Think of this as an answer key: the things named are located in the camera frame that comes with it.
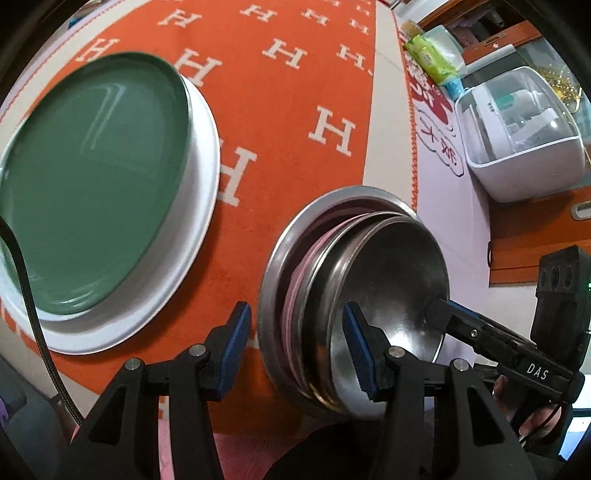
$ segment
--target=stainless steel bowl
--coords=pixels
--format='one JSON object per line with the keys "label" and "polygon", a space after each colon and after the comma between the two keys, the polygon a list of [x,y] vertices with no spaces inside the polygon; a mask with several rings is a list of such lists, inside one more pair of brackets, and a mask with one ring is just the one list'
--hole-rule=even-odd
{"label": "stainless steel bowl", "polygon": [[258,339],[271,381],[295,406],[318,419],[338,421],[343,415],[331,412],[298,390],[284,355],[281,312],[291,274],[309,248],[326,232],[347,218],[362,213],[389,210],[416,218],[416,213],[385,190],[352,186],[334,190],[306,206],[279,237],[267,263],[258,302]]}
{"label": "stainless steel bowl", "polygon": [[379,417],[384,405],[361,391],[349,355],[342,329],[345,303],[358,302],[393,345],[434,361],[443,334],[424,319],[433,298],[449,298],[447,269],[436,240],[420,222],[389,218],[343,237],[320,267],[306,305],[303,358],[310,384],[352,416]]}
{"label": "stainless steel bowl", "polygon": [[[295,379],[298,382],[298,384],[302,387],[302,393],[304,393],[308,397],[316,396],[318,398],[319,394],[319,392],[317,391],[314,392],[306,381],[306,366],[304,364],[301,353],[302,325],[304,323],[306,304],[308,302],[308,297],[312,285],[314,283],[314,279],[330,251],[334,247],[339,245],[344,237],[351,236],[351,233],[358,232],[366,225],[374,225],[378,223],[380,220],[399,215],[402,214],[397,212],[365,213],[363,215],[356,216],[352,219],[347,220],[346,222],[341,223],[339,226],[335,227],[336,229],[332,232],[328,239],[326,239],[326,241],[323,243],[320,249],[315,252],[313,258],[310,258],[310,261],[307,262],[307,265],[305,266],[305,269],[303,271],[298,292],[296,293],[293,314],[291,315],[290,319],[290,343],[291,354],[293,357],[292,360],[296,370],[296,372],[294,372]],[[331,402],[327,398],[319,398],[319,400],[323,404],[329,406],[329,408],[334,407],[338,409],[338,404]]]}

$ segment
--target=white storage box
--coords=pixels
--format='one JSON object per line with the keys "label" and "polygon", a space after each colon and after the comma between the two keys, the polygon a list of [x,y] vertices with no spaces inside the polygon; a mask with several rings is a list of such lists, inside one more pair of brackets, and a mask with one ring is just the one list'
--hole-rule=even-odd
{"label": "white storage box", "polygon": [[547,195],[583,177],[579,129],[535,70],[519,67],[468,90],[456,112],[466,162],[497,202]]}

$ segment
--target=orange rug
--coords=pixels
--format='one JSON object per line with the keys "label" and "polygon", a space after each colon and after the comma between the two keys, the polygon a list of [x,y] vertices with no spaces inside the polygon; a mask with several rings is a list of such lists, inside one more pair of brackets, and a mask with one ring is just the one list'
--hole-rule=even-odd
{"label": "orange rug", "polygon": [[[250,1],[143,2],[80,48],[45,89],[99,56],[145,51],[168,60],[200,89],[223,139],[213,220],[168,305],[108,351],[53,355],[61,372],[94,392],[132,356],[162,361],[203,341],[237,300],[253,307],[255,328],[265,264],[287,223],[316,197],[362,182],[375,4]],[[270,383],[256,342],[246,350],[234,389],[210,409],[219,433],[294,434],[301,424],[301,413]]]}

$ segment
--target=stack of dishes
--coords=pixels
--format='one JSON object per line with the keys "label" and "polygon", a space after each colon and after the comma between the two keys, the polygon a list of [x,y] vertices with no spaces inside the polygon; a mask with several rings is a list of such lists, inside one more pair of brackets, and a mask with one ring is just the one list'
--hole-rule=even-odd
{"label": "stack of dishes", "polygon": [[[2,155],[0,215],[51,350],[105,350],[164,307],[203,242],[219,172],[207,103],[158,57],[103,57],[41,100]],[[1,250],[0,296],[32,336]]]}
{"label": "stack of dishes", "polygon": [[414,211],[373,187],[335,190],[309,204],[277,242],[262,282],[258,335],[278,389],[328,420],[383,415],[361,391],[342,330],[347,301],[393,345],[435,361],[443,334],[424,309],[449,298],[445,261]]}

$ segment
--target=screw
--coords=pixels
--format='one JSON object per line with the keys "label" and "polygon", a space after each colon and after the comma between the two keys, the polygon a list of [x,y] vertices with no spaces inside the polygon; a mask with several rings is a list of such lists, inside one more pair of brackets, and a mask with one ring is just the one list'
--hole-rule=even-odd
{"label": "screw", "polygon": [[205,352],[207,352],[207,348],[201,343],[189,347],[189,354],[193,356],[202,356]]}
{"label": "screw", "polygon": [[137,370],[141,364],[142,361],[139,358],[130,358],[125,362],[125,368],[133,371]]}
{"label": "screw", "polygon": [[470,364],[466,362],[463,358],[456,358],[452,362],[452,365],[460,372],[465,372],[470,368]]}
{"label": "screw", "polygon": [[388,354],[392,355],[394,358],[401,358],[404,356],[406,352],[404,351],[404,348],[401,348],[399,346],[391,346],[390,348],[388,348]]}

